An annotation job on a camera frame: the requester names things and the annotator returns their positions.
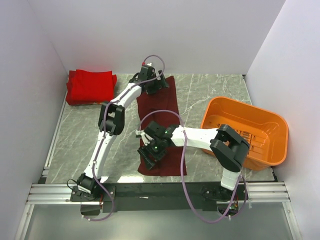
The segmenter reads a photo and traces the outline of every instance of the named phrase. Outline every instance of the table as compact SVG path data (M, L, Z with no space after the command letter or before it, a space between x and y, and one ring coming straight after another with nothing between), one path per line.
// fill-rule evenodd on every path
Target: table
M115 95L128 84L133 74L118 74ZM242 75L220 74L173 74L179 113L186 127L199 128L209 101L225 96L251 104ZM94 151L101 106L64 106L59 131L54 139L47 184L64 184L68 179L77 179L87 167ZM140 155L139 140L135 130L139 125L137 102L125 110L125 127L113 143L103 168L103 175L110 183L162 183L180 182L180 176L144 176L137 172ZM188 147L185 153L186 182L220 181L223 167L218 160L201 149ZM244 168L247 181L274 181L271 167L262 171Z

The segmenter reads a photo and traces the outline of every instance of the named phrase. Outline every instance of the folded red towel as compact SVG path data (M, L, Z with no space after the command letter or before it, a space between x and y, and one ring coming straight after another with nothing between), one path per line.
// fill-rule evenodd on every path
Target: folded red towel
M66 84L69 105L93 104L110 101L114 98L117 76L112 71L88 72L77 69L69 72Z
M140 120L147 114L156 110L171 110L179 114L175 78L170 76L166 81L169 84L169 88L160 89L154 95L143 93L136 99ZM169 112L157 112L144 120L141 129L145 129L151 121L155 121L166 128L172 124L180 124L179 119L174 114ZM141 158L138 172L147 176L179 176L182 151L182 147L168 147L167 154L158 161L151 170L147 170L145 162ZM185 164L183 166L183 174L187 175Z

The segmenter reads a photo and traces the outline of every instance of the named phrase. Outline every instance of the floor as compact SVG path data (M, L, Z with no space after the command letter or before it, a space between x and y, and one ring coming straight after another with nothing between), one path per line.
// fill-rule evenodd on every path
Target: floor
M215 220L217 212L200 212ZM101 222L81 218L78 205L36 205L26 240L292 240L281 202L253 203L219 224L207 224L191 210L119 211Z
M115 94L128 84L132 74L119 74ZM179 113L186 127L199 128L209 101L218 96L251 104L246 83L240 74L174 74ZM64 184L70 178L77 179L86 168L98 135L100 105L65 105L60 129L56 135L51 154L47 184ZM152 183L180 182L179 176L144 176L137 172L140 156L137 152L139 141L135 130L140 120L137 102L125 111L125 127L112 145L103 168L108 182ZM218 160L200 149L187 148L185 153L186 182L220 181L223 168ZM247 181L274 181L272 168L252 171L244 168Z

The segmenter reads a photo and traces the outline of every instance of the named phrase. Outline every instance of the maroon towel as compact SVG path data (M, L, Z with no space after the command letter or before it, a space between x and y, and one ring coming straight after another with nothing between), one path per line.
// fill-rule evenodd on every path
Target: maroon towel
M144 92L136 99L140 120L147 114L156 110L170 110L179 114L175 78L170 76L166 81L169 84L169 88L160 89L153 95L147 95ZM174 114L169 112L157 112L144 120L141 129L145 129L151 121L155 121L166 128L172 124L180 124L178 117ZM145 162L141 157L138 172L147 176L180 176L182 151L182 147L168 147L167 154L158 161L151 170L146 168ZM187 175L185 163L183 165L183 174Z

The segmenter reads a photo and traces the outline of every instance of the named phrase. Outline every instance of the red towel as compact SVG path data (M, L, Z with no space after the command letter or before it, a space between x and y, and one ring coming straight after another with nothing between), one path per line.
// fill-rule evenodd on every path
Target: red towel
M69 72L66 102L69 105L93 104L114 98L117 76L112 71L88 72L77 69Z
M153 95L147 95L144 92L136 99L140 120L147 114L156 110L171 110L179 114L175 78L170 76L166 81L170 86L169 88L160 89ZM145 129L151 121L155 121L166 128L172 124L180 124L179 119L174 114L169 112L157 112L144 120L141 129ZM180 176L182 150L182 147L168 147L167 154L158 161L151 170L147 170L145 162L141 158L138 172L147 176ZM185 164L183 166L183 174L187 175Z

